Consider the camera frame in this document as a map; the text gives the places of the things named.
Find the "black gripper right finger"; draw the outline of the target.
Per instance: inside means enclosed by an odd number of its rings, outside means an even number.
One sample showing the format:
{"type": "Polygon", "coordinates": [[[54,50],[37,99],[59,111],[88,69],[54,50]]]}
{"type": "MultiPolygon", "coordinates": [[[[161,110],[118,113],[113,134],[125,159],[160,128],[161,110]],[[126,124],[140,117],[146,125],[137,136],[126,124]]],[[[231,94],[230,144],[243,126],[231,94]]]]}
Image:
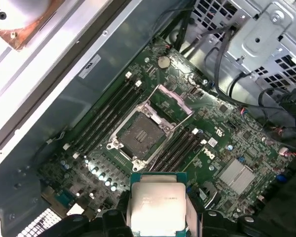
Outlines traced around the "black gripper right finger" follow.
{"type": "Polygon", "coordinates": [[[242,216],[236,222],[215,210],[206,210],[197,200],[186,198],[188,237],[260,237],[258,219],[242,216]]]}

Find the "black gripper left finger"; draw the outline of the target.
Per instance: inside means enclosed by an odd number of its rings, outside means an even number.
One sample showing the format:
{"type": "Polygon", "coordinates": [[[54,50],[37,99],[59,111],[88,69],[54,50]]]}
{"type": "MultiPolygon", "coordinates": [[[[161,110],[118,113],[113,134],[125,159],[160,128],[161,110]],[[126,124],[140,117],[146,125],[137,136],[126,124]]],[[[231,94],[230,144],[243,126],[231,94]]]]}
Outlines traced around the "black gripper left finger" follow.
{"type": "Polygon", "coordinates": [[[73,214],[62,219],[40,235],[42,237],[129,237],[131,228],[126,224],[130,192],[120,195],[116,209],[105,211],[90,221],[87,216],[73,214]]]}

